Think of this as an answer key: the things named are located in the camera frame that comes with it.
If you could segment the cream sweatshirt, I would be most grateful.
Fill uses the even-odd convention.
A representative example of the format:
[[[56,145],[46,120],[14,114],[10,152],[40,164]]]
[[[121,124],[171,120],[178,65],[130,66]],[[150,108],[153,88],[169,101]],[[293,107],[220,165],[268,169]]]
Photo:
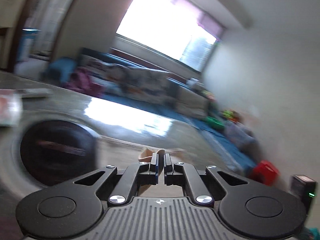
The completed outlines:
[[[185,154],[186,150],[182,148],[171,148],[171,149],[163,149],[163,148],[144,148],[138,157],[138,161],[149,163],[152,159],[154,153],[158,153],[159,155],[170,153],[173,155]]]

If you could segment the red plastic stool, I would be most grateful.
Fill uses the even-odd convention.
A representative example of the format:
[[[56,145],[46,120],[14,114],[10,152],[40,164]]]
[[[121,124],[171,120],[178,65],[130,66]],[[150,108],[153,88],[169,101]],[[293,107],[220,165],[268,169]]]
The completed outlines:
[[[262,160],[255,168],[253,168],[249,175],[249,179],[267,186],[272,186],[279,174],[279,170],[271,162]]]

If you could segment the black round induction cooktop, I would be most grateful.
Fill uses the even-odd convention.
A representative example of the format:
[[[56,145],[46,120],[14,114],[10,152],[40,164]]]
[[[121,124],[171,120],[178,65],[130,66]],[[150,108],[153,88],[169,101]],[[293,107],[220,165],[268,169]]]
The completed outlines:
[[[99,135],[66,120],[44,120],[26,129],[21,161],[37,181],[52,186],[96,169]]]

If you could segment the clear plastic storage box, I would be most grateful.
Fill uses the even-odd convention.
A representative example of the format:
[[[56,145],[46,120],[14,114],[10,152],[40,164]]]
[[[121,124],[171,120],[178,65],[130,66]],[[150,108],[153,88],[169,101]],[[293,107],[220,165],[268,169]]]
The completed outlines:
[[[224,134],[241,151],[245,151],[256,141],[252,131],[240,123],[226,122]]]

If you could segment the green bowl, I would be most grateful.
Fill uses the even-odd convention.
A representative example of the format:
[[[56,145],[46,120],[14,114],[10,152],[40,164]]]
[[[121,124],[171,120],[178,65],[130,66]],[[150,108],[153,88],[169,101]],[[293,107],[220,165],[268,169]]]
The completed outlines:
[[[219,130],[219,131],[222,131],[225,129],[224,123],[212,116],[207,116],[204,121],[212,129]]]

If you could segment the small plush toys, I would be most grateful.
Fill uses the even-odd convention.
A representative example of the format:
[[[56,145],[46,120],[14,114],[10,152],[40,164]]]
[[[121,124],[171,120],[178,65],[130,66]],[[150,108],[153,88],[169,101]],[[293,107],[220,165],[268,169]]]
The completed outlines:
[[[221,111],[222,116],[231,122],[241,122],[241,115],[232,109],[224,109]]]

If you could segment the tissue pack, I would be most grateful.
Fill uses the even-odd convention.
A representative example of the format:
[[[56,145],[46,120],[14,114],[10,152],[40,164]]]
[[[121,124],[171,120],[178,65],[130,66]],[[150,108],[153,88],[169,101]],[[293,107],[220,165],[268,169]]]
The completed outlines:
[[[1,89],[0,92],[0,126],[17,126],[23,113],[20,94],[13,89]]]

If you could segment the grey cushion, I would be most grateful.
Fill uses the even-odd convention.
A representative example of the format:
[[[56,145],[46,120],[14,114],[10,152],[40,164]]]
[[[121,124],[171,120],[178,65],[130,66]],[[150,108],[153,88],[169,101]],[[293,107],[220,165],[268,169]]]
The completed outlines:
[[[209,100],[205,97],[187,88],[179,88],[175,104],[176,112],[192,118],[204,119],[208,115],[208,107]]]

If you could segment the grey remote control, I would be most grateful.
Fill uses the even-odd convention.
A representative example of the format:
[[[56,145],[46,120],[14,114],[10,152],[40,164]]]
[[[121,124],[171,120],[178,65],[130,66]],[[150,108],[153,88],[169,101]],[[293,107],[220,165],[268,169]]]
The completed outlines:
[[[53,91],[48,88],[29,88],[29,89],[18,89],[17,93],[23,99],[31,98],[47,98],[53,94]]]

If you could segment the magenta cloth on sofa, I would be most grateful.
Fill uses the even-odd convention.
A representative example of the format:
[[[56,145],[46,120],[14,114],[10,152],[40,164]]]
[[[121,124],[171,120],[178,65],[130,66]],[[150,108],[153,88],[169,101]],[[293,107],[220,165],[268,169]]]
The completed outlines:
[[[63,88],[100,98],[104,87],[93,82],[86,68],[79,67],[70,75],[69,80],[63,85]]]

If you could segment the blue sofa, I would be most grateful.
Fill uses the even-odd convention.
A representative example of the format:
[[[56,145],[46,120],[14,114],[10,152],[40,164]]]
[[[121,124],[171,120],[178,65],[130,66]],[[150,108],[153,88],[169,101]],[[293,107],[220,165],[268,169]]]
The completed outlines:
[[[82,48],[76,59],[61,57],[42,77],[57,86],[185,122],[195,128],[232,171],[248,176],[257,163],[213,128],[211,101],[166,70],[137,64],[112,54]]]

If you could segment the butterfly pillow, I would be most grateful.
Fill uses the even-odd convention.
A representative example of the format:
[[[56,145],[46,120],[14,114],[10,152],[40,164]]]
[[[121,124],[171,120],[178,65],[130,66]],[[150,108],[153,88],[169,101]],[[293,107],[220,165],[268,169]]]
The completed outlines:
[[[117,63],[107,63],[91,56],[83,55],[79,66],[85,68],[92,76],[105,81],[124,84],[126,67]]]
[[[168,99],[168,75],[162,70],[128,67],[124,93],[133,100],[162,105]]]

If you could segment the butterfly pillow right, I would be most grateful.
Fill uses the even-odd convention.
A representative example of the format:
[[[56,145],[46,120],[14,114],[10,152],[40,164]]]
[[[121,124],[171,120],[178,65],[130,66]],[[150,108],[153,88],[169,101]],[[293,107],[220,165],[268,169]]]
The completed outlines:
[[[128,67],[124,93],[133,100],[162,105],[168,99],[168,75],[162,70]]]

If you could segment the blue cabinet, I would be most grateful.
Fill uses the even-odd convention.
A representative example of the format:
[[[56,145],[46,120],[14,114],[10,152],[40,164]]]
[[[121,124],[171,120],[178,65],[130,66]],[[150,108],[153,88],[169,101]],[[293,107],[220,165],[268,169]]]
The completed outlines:
[[[18,46],[17,52],[17,62],[25,61],[29,58],[31,51],[33,49],[33,45],[35,42],[35,38],[39,29],[32,29],[32,28],[24,28],[22,29],[22,36],[20,39],[20,43]]]

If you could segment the window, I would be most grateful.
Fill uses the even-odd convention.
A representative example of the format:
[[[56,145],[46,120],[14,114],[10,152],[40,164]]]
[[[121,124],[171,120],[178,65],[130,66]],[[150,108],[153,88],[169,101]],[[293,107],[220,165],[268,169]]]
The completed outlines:
[[[188,0],[133,0],[116,33],[200,72],[223,31]]]

